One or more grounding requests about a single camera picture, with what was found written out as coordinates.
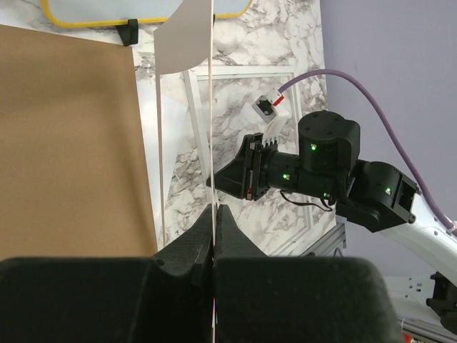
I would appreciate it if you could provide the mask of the white photo paper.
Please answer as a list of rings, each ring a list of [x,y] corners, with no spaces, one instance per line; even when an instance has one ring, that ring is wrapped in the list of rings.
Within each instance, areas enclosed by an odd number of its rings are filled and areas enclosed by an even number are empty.
[[[162,135],[156,119],[154,52],[134,48],[141,125],[158,248],[183,234],[207,204],[182,74],[161,78]]]

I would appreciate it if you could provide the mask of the white picture frame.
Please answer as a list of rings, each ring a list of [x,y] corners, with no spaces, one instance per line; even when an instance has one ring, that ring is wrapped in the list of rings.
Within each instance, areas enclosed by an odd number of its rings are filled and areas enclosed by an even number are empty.
[[[206,116],[207,106],[201,101],[201,82],[235,82],[264,79],[290,80],[295,74],[289,66],[204,66],[184,72],[191,123],[196,140],[202,179],[212,169],[223,166],[235,154],[245,133],[246,120],[235,119],[235,112],[226,109],[217,113],[218,120],[227,119],[237,127],[217,129]],[[280,196],[270,194],[257,202],[234,199],[224,194],[212,194],[205,189],[209,201],[227,204],[242,232],[263,252],[271,256],[304,256],[325,232],[316,227],[311,207],[293,207]]]

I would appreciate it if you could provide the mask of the black whiteboard stand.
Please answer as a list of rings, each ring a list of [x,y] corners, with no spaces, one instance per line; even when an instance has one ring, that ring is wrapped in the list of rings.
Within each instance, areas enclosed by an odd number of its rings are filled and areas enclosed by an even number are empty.
[[[116,25],[117,33],[124,46],[132,46],[139,42],[139,21],[128,19],[125,24]]]

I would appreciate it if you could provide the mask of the white photo mat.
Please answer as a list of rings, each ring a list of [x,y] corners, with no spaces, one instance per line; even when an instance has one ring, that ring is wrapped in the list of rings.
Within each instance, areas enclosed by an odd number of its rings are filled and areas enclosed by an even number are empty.
[[[166,241],[164,146],[162,132],[161,76],[192,69],[208,61],[209,124],[213,124],[214,2],[182,1],[175,12],[154,31],[156,120],[158,128],[161,235]]]

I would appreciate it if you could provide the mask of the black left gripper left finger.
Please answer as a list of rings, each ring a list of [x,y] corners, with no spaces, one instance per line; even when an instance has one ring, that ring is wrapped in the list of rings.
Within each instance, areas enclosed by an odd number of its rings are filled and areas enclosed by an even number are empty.
[[[211,209],[151,257],[1,263],[3,342],[210,342]]]

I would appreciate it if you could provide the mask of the brown backing board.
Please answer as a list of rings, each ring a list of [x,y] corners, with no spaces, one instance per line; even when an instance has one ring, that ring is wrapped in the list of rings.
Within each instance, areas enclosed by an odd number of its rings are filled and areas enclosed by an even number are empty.
[[[130,48],[1,27],[1,258],[157,250]]]

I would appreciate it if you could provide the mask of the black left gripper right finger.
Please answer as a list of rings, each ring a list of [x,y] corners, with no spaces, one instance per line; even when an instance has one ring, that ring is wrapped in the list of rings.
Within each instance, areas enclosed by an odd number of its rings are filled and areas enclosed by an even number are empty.
[[[375,266],[350,257],[268,257],[218,208],[218,342],[401,342]]]

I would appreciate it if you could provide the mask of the yellow-rimmed whiteboard with writing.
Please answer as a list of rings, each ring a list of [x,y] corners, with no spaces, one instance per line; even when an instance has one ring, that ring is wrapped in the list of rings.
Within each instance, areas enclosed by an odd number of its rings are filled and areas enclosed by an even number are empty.
[[[155,0],[54,0],[41,1],[52,24],[66,29],[124,25],[130,19],[140,24],[170,21],[180,26],[206,28],[213,16],[232,19],[244,14],[250,1],[155,1]]]

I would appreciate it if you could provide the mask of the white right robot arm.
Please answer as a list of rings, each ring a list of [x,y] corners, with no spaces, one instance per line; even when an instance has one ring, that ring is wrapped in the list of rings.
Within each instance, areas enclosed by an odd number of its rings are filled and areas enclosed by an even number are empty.
[[[247,134],[236,157],[207,179],[232,197],[256,201],[270,189],[320,199],[347,221],[402,244],[435,273],[426,307],[456,331],[456,237],[431,211],[417,183],[394,166],[363,161],[361,128],[332,111],[298,122],[298,153],[278,150],[263,134]]]

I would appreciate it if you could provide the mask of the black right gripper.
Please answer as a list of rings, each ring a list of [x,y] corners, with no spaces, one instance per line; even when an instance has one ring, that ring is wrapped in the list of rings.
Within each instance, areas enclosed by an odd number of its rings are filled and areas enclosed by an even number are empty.
[[[350,205],[348,188],[360,152],[360,125],[336,112],[315,111],[299,120],[297,132],[298,154],[280,152],[277,144],[256,144],[252,166],[250,138],[244,137],[235,158],[214,174],[215,189],[247,200],[278,189],[330,205]]]

